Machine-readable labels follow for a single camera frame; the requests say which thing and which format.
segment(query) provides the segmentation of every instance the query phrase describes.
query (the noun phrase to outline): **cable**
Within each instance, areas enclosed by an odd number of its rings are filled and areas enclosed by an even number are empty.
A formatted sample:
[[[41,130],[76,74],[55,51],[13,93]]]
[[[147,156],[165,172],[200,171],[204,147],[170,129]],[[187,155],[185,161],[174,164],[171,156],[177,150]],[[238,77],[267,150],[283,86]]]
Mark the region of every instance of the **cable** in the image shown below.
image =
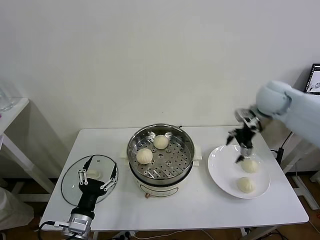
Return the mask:
[[[286,139],[284,140],[284,142],[282,143],[281,147],[279,147],[278,151],[276,150],[271,150],[271,151],[274,151],[276,153],[276,157],[275,157],[275,160],[277,161],[277,163],[280,165],[281,164],[281,161],[282,161],[282,157],[284,156],[284,145],[287,143],[287,141],[289,142],[291,137],[293,136],[293,132],[291,131],[289,133],[289,135],[286,137]]]
[[[41,230],[42,230],[42,228],[44,227],[44,225],[54,226],[54,225],[55,225],[55,222],[54,222],[54,221],[45,221],[45,222],[43,222],[43,223],[40,225],[39,230],[38,230],[38,232],[37,232],[38,240],[42,240],[42,238],[41,238]]]
[[[161,238],[161,237],[167,237],[167,236],[170,236],[170,235],[173,235],[173,234],[176,234],[176,233],[181,233],[181,232],[184,232],[185,230],[180,230],[180,231],[175,231],[173,233],[170,233],[170,234],[167,234],[167,235],[160,235],[160,236],[151,236],[151,237],[144,237],[144,238],[139,238],[135,235],[133,235],[132,237],[136,238],[136,239],[140,239],[140,240],[144,240],[144,239],[154,239],[154,238]]]
[[[207,233],[205,230],[201,229],[201,231],[204,232],[205,234],[207,234],[209,238],[211,238],[212,240],[214,240],[214,238],[213,238],[209,233]]]
[[[282,145],[281,145],[281,148],[284,147],[286,141],[290,138],[290,136],[291,136],[292,133],[293,133],[293,132],[290,132],[289,135],[286,137],[286,139],[284,140],[284,142],[283,142]]]
[[[277,233],[281,236],[282,239],[286,239],[289,240],[289,238],[287,238],[286,236],[284,236],[281,232],[279,232],[278,229],[276,229]]]
[[[270,237],[270,236],[272,236],[272,235],[279,235],[282,240],[284,240],[284,239],[289,240],[287,237],[283,236],[281,233],[278,233],[278,232],[268,233],[266,236],[259,237],[258,240],[265,239],[265,238]]]
[[[317,232],[318,234],[320,234],[320,231],[315,227],[315,225],[313,225],[312,222],[310,222],[310,221],[309,221],[309,223],[310,223],[311,226],[316,230],[316,232]]]
[[[75,233],[75,234],[73,234],[72,236],[66,238],[65,240],[71,240],[71,239],[73,239],[76,235],[77,235],[77,234]]]
[[[55,221],[45,221],[45,222],[43,222],[43,223],[40,225],[40,227],[39,227],[39,229],[38,229],[38,232],[37,232],[38,240],[42,240],[42,238],[41,238],[41,230],[42,230],[42,228],[44,227],[44,225],[54,226],[54,225],[55,225]],[[75,234],[73,234],[72,236],[66,238],[65,240],[71,240],[71,239],[73,239],[76,235],[77,235],[77,234],[75,233]]]

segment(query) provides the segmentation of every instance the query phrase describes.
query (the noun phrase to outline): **perforated steamer tray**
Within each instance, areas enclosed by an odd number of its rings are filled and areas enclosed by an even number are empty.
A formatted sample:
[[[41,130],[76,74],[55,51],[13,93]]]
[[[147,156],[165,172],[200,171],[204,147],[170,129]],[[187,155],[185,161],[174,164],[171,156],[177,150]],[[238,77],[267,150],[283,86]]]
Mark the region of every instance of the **perforated steamer tray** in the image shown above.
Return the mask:
[[[157,135],[165,135],[169,144],[165,149],[154,147]],[[153,153],[149,164],[137,161],[137,152],[148,148]],[[137,131],[130,139],[127,156],[133,174],[152,186],[169,186],[181,181],[191,170],[195,147],[189,135],[182,129],[158,123]]]

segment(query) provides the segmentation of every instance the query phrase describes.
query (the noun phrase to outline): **table leg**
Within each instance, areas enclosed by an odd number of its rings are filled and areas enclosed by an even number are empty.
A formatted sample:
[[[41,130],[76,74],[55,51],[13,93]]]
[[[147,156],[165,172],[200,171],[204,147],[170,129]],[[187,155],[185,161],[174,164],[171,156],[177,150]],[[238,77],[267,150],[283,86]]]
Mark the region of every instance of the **table leg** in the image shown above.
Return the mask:
[[[310,181],[313,183],[317,182],[318,184],[320,184],[320,171],[317,171],[316,174],[310,177]]]
[[[298,177],[293,176],[292,179],[297,185],[297,187],[293,189],[295,194],[297,196],[303,196],[312,210],[318,210],[320,208],[318,203],[312,196],[311,192],[309,192],[308,188],[306,187],[304,182],[301,180],[301,178],[299,176]]]
[[[309,143],[307,140],[302,139],[296,147],[282,160],[280,166],[283,170],[283,173],[286,174],[300,159],[306,157],[307,154],[310,154],[314,151],[316,146]]]
[[[0,232],[1,236],[2,236],[2,240],[7,240],[7,236],[4,232]]]
[[[241,231],[242,237],[244,237],[245,235],[247,235],[247,232],[246,232],[246,230],[245,230],[244,227],[240,227],[240,231]]]
[[[5,188],[8,186],[8,183],[0,177],[0,187]]]
[[[98,240],[98,235],[99,235],[99,232],[98,231],[94,231],[92,240]]]
[[[18,182],[14,185],[11,193],[12,193],[12,194],[15,194],[15,195],[18,195],[18,194],[20,193],[21,189],[24,187],[24,185],[25,185],[25,182],[23,182],[23,181],[18,181]]]
[[[243,236],[240,238],[240,240],[256,240],[271,231],[275,230],[277,227],[276,226],[261,226],[257,227],[253,231],[249,232],[247,235]]]
[[[52,193],[55,185],[47,178],[47,176],[35,166],[29,158],[3,133],[3,144],[9,150],[9,154],[13,155],[12,159],[23,168],[23,170],[32,177],[41,187],[48,193]]]

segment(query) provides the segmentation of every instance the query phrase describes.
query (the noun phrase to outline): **white shelf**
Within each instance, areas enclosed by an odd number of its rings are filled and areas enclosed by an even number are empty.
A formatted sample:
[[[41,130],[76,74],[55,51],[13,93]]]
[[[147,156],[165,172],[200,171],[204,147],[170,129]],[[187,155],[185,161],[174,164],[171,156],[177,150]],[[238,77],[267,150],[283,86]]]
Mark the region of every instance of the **white shelf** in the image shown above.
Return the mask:
[[[21,113],[21,111],[28,105],[29,99],[23,98],[12,98],[13,107],[4,112],[0,112],[0,135],[9,127],[9,125],[15,120],[15,118]]]

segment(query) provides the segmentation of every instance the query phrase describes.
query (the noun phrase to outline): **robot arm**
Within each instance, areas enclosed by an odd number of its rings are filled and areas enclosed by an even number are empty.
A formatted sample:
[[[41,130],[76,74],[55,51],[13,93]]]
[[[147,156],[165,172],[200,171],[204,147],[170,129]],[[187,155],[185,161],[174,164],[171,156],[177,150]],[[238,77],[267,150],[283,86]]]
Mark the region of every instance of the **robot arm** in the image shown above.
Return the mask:
[[[87,178],[87,172],[94,155],[78,170],[79,184],[78,187],[82,192],[77,207],[72,209],[68,222],[46,221],[41,224],[38,230],[38,240],[41,238],[41,229],[44,225],[52,225],[57,228],[63,228],[62,232],[67,236],[67,240],[88,240],[91,231],[91,222],[95,218],[95,207],[98,197],[103,196],[107,191],[116,184],[117,163],[114,163],[111,176],[107,182]]]
[[[250,156],[252,137],[272,119],[280,120],[295,134],[320,148],[317,131],[320,126],[320,97],[293,89],[286,83],[269,82],[258,91],[256,105],[236,110],[235,117],[243,123],[243,128],[229,132],[226,144],[233,138],[240,144],[241,155],[237,162]]]

